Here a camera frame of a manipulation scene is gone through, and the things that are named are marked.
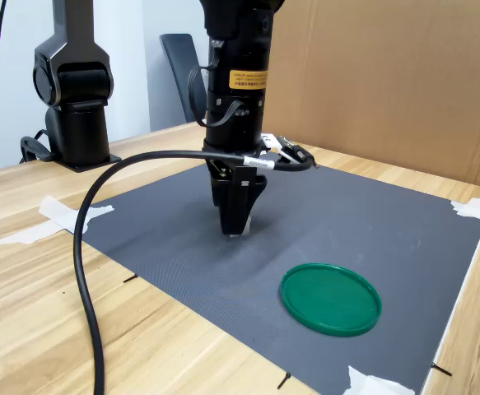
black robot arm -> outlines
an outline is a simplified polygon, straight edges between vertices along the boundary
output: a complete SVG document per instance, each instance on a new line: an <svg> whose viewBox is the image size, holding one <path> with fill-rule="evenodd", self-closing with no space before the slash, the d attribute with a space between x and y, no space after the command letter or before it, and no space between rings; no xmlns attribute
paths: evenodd
<svg viewBox="0 0 480 395"><path fill-rule="evenodd" d="M93 0L53 0L54 35L35 50L33 82L49 109L52 160L84 171L119 160L110 155L104 107L114 89L110 57L95 43ZM24 137L22 152L48 159Z"/></svg>
<svg viewBox="0 0 480 395"><path fill-rule="evenodd" d="M284 0L200 2L210 37L211 64L193 70L189 94L195 72L206 68L207 124L198 122L207 127L203 150L258 157L273 148L280 152L281 162L301 163L307 153L302 147L283 137L262 134L273 19ZM257 174L256 168L221 160L207 160L207 167L221 230L225 235L241 235L267 178Z"/></svg>

green lid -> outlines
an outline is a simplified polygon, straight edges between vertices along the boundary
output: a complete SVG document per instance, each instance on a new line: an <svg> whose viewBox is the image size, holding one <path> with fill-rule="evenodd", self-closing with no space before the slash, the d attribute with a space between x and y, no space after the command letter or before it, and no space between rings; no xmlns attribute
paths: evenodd
<svg viewBox="0 0 480 395"><path fill-rule="evenodd" d="M280 282L287 311L306 327L333 336L357 336L379 320L379 294L364 278L343 267L306 263Z"/></svg>

gray mat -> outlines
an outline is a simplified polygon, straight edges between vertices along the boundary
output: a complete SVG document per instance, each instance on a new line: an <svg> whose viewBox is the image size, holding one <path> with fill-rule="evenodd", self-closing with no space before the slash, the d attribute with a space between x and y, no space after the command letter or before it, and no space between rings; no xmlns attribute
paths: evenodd
<svg viewBox="0 0 480 395"><path fill-rule="evenodd" d="M220 232L204 166L101 204L85 241L322 394L349 388L348 366L418 393L480 238L450 201L320 168L268 172L251 233ZM359 337L300 325L278 294L308 262L365 277L382 316Z"/></svg>

wooden table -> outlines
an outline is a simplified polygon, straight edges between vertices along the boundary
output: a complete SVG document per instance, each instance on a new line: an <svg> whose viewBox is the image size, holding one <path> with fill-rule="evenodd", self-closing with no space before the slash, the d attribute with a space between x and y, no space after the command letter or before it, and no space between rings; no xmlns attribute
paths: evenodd
<svg viewBox="0 0 480 395"><path fill-rule="evenodd" d="M112 152L199 150L193 124L116 142ZM324 166L443 198L467 202L480 187L392 165L311 148ZM196 160L153 160L116 174L96 201L193 167ZM105 168L75 174L54 163L0 170L0 238L37 225L52 195L79 208ZM308 394L285 372L141 278L83 244L86 277L105 346L106 387L121 394ZM456 305L426 393L480 394L480 245ZM65 231L36 243L0 245L0 394L91 393L90 335Z"/></svg>

cardboard backdrop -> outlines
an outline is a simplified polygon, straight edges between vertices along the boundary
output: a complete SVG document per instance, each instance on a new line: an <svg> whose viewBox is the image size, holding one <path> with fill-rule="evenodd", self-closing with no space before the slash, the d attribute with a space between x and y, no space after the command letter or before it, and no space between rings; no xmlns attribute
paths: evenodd
<svg viewBox="0 0 480 395"><path fill-rule="evenodd" d="M480 185L480 0L286 0L264 129Z"/></svg>

